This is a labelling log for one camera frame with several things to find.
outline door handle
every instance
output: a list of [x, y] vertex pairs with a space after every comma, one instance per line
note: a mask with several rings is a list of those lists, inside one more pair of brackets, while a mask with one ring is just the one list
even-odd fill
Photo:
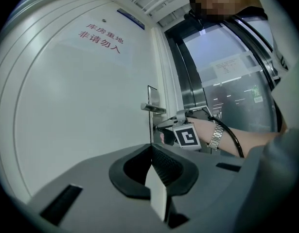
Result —
[[156, 112], [160, 114], [166, 114], [167, 110], [158, 106], [154, 106], [148, 103], [141, 103], [141, 110], [143, 111], [151, 111], [151, 112]]

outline glass wall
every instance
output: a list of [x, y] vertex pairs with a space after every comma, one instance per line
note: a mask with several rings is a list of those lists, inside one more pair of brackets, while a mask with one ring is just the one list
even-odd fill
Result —
[[239, 130], [277, 131], [276, 110], [264, 72], [233, 32], [215, 25], [183, 40], [214, 116]]
[[[274, 40], [271, 34], [269, 23], [266, 19], [262, 17], [245, 17], [243, 18], [248, 24], [250, 24], [256, 31], [258, 31], [267, 41], [268, 43], [274, 47]], [[264, 46], [262, 40], [257, 37], [251, 30], [248, 29], [242, 22], [238, 21], [239, 24], [245, 27], [255, 38]]]

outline metal watch band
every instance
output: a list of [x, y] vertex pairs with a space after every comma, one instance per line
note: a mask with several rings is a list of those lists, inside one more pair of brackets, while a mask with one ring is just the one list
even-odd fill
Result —
[[222, 138], [223, 131], [224, 131], [224, 129], [217, 124], [214, 129], [212, 139], [211, 139], [210, 143], [208, 144], [208, 147], [210, 147], [213, 150], [218, 149], [217, 147], [218, 147], [219, 141]]

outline metal door frame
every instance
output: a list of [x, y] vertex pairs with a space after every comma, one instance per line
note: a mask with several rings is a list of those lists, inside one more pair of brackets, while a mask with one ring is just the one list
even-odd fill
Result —
[[[273, 90], [276, 86], [276, 82], [274, 80], [275, 73], [271, 68], [271, 56], [262, 46], [262, 44], [235, 19], [237, 18], [233, 17], [228, 21], [222, 22], [222, 24], [229, 28], [235, 34], [235, 36], [238, 37], [253, 53], [257, 62], [261, 65], [264, 71], [270, 90]], [[205, 23], [204, 29], [214, 25], [216, 24], [209, 22]], [[187, 20], [180, 22], [165, 32], [176, 65], [184, 108], [190, 108], [191, 105], [207, 105], [202, 83], [193, 58], [183, 42], [184, 38], [197, 32], [198, 30], [194, 28], [193, 25], [191, 25]], [[273, 103], [276, 108], [275, 129], [280, 131], [282, 117], [277, 105], [274, 101]]]

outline white paper card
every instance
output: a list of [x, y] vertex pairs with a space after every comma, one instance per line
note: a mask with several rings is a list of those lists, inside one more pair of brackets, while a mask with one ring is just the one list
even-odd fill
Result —
[[240, 56], [233, 55], [211, 63], [219, 83], [249, 74]]

